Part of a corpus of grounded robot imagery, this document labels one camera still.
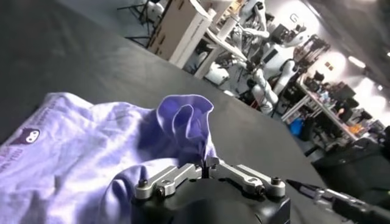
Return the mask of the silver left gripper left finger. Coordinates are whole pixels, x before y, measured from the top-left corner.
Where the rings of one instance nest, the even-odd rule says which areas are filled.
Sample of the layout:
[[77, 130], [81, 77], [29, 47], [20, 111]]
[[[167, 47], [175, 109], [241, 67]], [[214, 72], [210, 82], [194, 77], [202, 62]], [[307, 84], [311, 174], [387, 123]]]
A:
[[178, 166], [164, 163], [162, 167], [143, 166], [135, 185], [134, 197], [137, 200], [164, 200], [173, 196], [184, 182], [202, 177], [205, 161], [194, 161]]

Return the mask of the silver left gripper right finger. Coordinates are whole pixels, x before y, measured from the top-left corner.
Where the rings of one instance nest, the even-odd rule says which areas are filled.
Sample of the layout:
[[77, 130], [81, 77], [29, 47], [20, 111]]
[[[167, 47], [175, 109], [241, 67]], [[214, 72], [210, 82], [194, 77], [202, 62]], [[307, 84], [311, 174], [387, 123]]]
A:
[[261, 195], [282, 198], [286, 195], [286, 184], [279, 178], [272, 178], [245, 165], [231, 166], [222, 159], [208, 157], [205, 167], [209, 176], [216, 179], [228, 179], [236, 183], [250, 195]]

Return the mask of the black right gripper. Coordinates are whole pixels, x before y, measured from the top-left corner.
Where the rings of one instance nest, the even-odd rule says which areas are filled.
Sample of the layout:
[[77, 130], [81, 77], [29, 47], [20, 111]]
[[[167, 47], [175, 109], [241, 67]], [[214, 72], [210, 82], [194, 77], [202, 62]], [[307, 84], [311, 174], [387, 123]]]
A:
[[324, 188], [312, 184], [290, 179], [286, 179], [286, 182], [314, 203], [332, 203], [331, 208], [335, 213], [355, 223], [389, 224], [389, 211], [379, 206], [353, 197], [332, 197], [326, 194]]

